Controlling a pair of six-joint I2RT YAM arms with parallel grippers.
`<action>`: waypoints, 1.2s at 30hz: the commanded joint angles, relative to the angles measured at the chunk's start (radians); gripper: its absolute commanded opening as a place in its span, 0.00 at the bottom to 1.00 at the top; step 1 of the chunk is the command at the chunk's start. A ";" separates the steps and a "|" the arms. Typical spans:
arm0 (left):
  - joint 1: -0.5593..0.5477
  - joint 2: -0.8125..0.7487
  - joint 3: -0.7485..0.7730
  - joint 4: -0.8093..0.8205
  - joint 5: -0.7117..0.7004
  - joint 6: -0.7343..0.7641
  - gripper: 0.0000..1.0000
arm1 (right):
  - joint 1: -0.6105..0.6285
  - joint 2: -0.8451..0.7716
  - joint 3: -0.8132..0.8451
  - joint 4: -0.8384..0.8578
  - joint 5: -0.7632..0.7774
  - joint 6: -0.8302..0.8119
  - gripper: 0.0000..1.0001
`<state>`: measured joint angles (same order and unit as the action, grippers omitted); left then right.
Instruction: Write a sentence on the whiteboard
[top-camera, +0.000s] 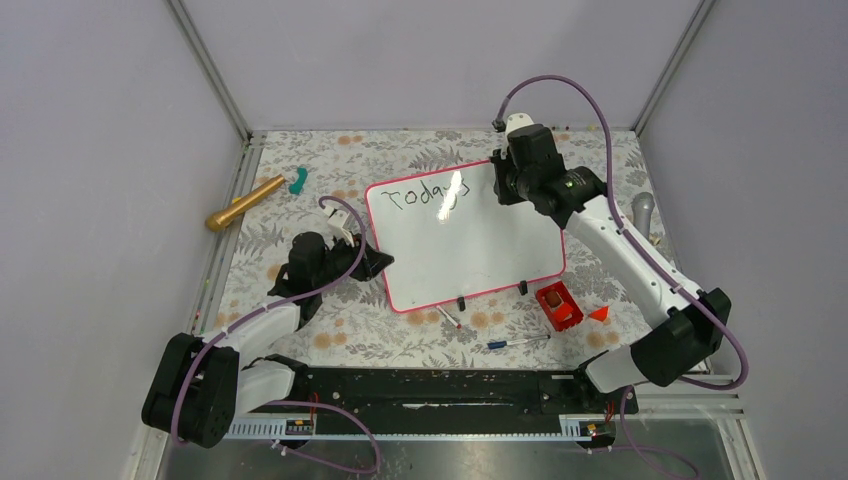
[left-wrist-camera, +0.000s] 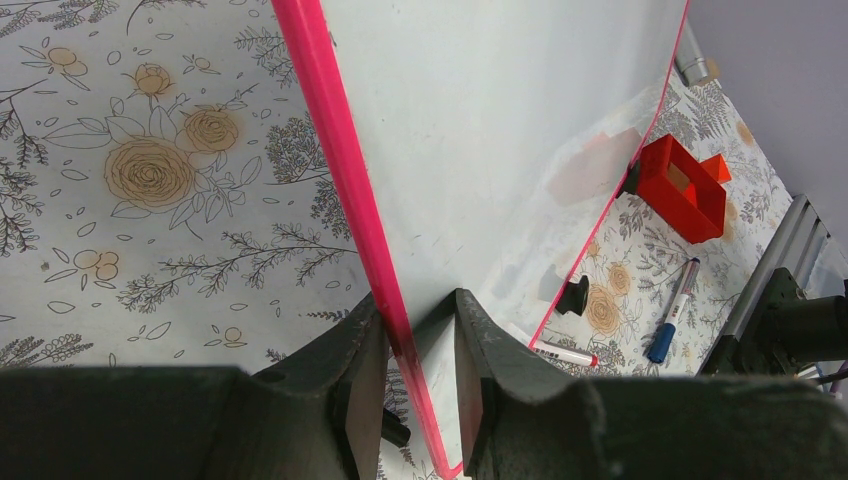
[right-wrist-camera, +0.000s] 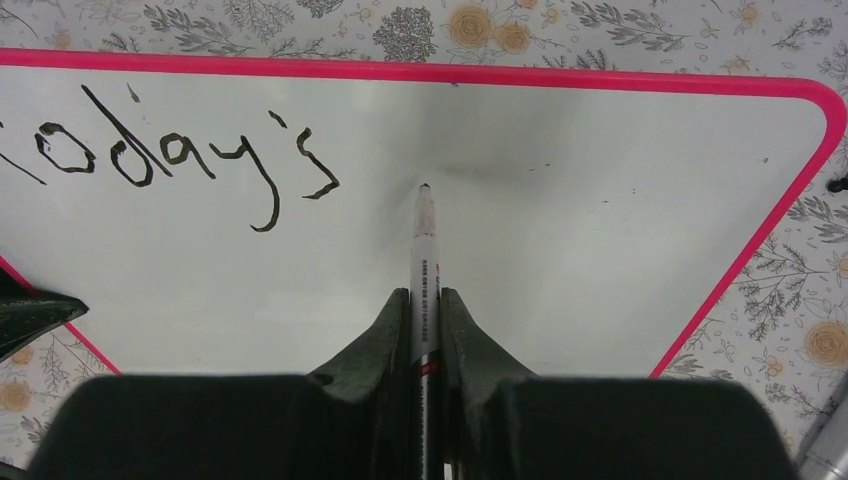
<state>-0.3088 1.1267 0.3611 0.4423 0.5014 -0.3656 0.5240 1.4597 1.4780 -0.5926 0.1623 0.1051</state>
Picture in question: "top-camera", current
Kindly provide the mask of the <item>pink framed whiteboard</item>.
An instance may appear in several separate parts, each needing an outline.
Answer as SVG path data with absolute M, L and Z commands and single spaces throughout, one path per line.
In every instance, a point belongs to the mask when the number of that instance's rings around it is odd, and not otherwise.
M 365 191 L 375 247 L 397 313 L 561 275 L 561 230 L 529 203 L 502 206 L 480 161 L 375 183 Z

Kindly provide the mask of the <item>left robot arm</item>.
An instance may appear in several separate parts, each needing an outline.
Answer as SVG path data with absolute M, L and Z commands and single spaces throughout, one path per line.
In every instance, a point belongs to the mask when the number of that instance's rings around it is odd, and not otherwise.
M 321 234 L 297 235 L 269 302 L 243 326 L 204 336 L 180 333 L 166 344 L 141 410 L 148 427 L 204 448 L 217 445 L 235 417 L 275 400 L 296 411 L 310 385 L 293 361 L 265 359 L 274 341 L 297 332 L 317 313 L 322 294 L 346 279 L 367 282 L 394 263 L 356 234 L 327 245 Z

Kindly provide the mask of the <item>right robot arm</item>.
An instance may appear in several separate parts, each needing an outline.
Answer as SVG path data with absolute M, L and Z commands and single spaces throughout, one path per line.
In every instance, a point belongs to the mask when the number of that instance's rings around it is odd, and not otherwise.
M 526 114 L 501 123 L 506 141 L 493 152 L 494 192 L 501 205 L 530 202 L 602 262 L 639 308 L 650 332 L 580 366 L 575 402 L 597 412 L 627 385 L 667 386 L 721 345 L 730 300 L 703 291 L 668 261 L 617 210 L 611 190 L 586 167 L 569 169 L 552 131 Z

